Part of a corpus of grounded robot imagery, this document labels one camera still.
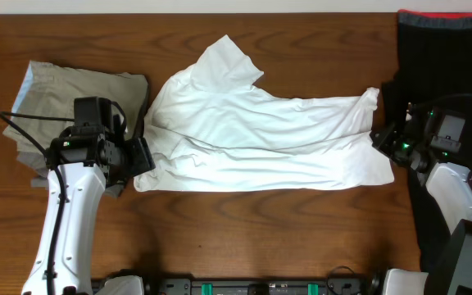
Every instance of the white garment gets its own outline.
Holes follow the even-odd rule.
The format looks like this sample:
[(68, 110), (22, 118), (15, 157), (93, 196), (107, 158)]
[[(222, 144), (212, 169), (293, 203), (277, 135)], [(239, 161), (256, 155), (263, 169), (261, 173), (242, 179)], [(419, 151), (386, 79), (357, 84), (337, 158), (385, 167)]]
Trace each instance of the white garment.
[(157, 168), (137, 176), (134, 187), (233, 192), (394, 181), (389, 159), (369, 137), (378, 89), (275, 98), (252, 86), (262, 75), (224, 36), (172, 76), (145, 117)]

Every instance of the black cloth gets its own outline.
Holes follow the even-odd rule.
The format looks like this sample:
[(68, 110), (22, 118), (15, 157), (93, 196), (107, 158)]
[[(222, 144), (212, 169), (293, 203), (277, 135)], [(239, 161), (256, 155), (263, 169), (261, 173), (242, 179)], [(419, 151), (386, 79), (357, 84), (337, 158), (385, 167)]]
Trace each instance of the black cloth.
[[(399, 70), (382, 85), (386, 122), (402, 130), (408, 102), (438, 102), (464, 115), (461, 150), (456, 155), (472, 170), (472, 99), (438, 98), (472, 93), (472, 17), (430, 17), (398, 13)], [(449, 239), (442, 213), (410, 171), (409, 193), (415, 217), (422, 271), (430, 271)]]

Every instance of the beige fabric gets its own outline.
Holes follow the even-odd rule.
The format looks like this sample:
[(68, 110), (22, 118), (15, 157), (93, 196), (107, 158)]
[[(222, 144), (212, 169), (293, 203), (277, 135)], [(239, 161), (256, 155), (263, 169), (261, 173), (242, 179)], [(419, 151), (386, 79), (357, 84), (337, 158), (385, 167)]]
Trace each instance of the beige fabric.
[[(74, 99), (98, 96), (120, 104), (127, 116), (125, 138), (134, 131), (138, 113), (147, 95), (148, 83), (143, 75), (104, 74), (91, 70), (71, 69), (54, 66), (47, 62), (31, 61), (25, 81), (31, 79), (28, 91), (26, 84), (20, 93), (25, 98), (17, 112), (27, 115), (74, 118)], [(13, 118), (16, 124), (38, 140), (44, 148), (50, 146), (53, 138), (72, 122), (30, 120)], [(17, 142), (19, 152), (39, 151), (26, 138), (8, 126), (3, 134)]]

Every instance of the red fabric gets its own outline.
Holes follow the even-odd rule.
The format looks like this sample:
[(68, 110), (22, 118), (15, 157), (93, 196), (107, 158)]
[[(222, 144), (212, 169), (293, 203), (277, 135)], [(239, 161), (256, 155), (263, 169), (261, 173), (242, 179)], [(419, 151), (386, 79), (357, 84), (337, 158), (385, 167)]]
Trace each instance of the red fabric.
[(455, 20), (455, 19), (460, 19), (460, 18), (465, 18), (465, 17), (472, 17), (472, 12), (451, 12), (451, 13), (448, 13), (448, 12), (440, 12), (440, 13), (437, 13), (437, 12), (417, 12), (417, 11), (408, 11), (408, 10), (405, 10), (405, 9), (401, 9), (399, 10), (398, 12), (406, 12), (406, 13), (411, 13), (411, 14), (414, 14), (414, 15), (417, 15), (417, 16), (425, 16), (425, 17), (429, 17), (429, 18), (445, 18), (445, 19), (452, 19), (452, 20)]

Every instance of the brown wooden surface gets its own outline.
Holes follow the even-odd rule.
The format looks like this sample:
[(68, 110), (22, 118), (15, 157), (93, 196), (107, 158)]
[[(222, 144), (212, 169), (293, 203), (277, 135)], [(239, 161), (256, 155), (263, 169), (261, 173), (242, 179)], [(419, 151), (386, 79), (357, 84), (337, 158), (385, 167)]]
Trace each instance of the brown wooden surface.
[[(393, 14), (0, 16), (0, 109), (29, 60), (145, 74), (152, 97), (228, 34), (265, 72), (275, 96), (363, 93), (397, 69)], [(383, 124), (381, 109), (375, 124)], [(17, 294), (39, 245), (47, 194), (16, 161), (0, 121), (0, 294)], [(137, 267), (198, 278), (319, 277), (338, 265), (418, 270), (406, 172), (378, 187), (335, 192), (136, 193), (103, 198), (93, 277)]]

